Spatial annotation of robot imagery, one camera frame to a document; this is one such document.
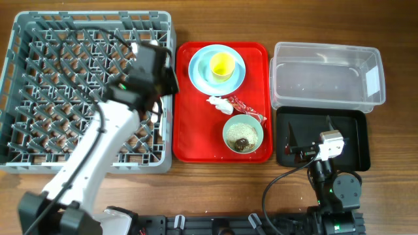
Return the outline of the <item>white plastic fork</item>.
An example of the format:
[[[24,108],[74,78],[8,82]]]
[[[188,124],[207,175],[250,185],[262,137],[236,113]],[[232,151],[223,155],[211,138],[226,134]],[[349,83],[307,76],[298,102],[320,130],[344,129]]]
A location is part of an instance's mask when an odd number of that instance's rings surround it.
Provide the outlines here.
[[[163,101],[159,99],[153,104],[151,111],[151,122],[159,123],[161,121],[161,116],[163,115]]]

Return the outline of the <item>light blue bowl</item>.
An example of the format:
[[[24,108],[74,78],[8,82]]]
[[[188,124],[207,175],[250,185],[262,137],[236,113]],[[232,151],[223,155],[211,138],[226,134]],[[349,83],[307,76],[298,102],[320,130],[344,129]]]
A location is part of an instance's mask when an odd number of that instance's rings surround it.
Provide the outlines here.
[[[206,83],[214,85],[214,86],[220,86],[221,84],[227,83],[229,80],[232,80],[233,76],[239,71],[239,68],[240,68],[240,64],[239,64],[238,60],[235,58],[235,56],[233,54],[227,52],[234,57],[235,69],[234,69],[234,72],[233,72],[232,76],[227,81],[222,82],[222,83],[217,83],[213,79],[213,76],[212,76],[212,72],[211,72],[211,69],[210,69],[210,60],[211,60],[212,56],[214,54],[218,53],[218,52],[222,52],[222,51],[206,52],[205,54],[203,54],[201,56],[201,58],[199,59],[199,62],[198,62],[198,72],[201,75],[202,79]]]

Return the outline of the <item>yellow plastic cup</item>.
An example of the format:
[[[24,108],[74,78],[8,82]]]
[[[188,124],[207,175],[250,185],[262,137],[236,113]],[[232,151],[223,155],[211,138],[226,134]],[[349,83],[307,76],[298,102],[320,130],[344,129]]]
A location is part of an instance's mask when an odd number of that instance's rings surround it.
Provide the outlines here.
[[[218,52],[210,60],[210,69],[213,79],[217,83],[227,81],[235,69],[234,57],[227,52]]]

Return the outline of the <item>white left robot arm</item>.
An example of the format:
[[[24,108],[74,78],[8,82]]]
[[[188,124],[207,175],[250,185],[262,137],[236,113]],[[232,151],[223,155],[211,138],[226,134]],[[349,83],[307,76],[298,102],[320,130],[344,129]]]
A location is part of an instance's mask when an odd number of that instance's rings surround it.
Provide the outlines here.
[[[42,192],[26,192],[18,213],[24,234],[132,234],[137,215],[109,208],[93,214],[105,175],[122,145],[149,112],[162,117],[160,99],[178,92],[176,75],[166,64],[171,51],[156,40],[133,45],[135,60],[125,80],[105,88],[95,114],[69,160]]]

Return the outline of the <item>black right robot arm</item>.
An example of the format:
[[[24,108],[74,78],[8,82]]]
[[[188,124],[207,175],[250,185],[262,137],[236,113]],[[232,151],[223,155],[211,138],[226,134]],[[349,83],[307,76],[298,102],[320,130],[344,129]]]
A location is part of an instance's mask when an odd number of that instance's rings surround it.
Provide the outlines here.
[[[336,170],[334,158],[344,150],[346,139],[326,117],[329,130],[309,146],[297,143],[293,128],[288,125],[285,154],[294,155],[297,163],[306,165],[308,180],[317,197],[316,206],[308,208],[306,232],[310,234],[365,234],[364,219],[355,210],[360,208],[362,179],[355,172]]]

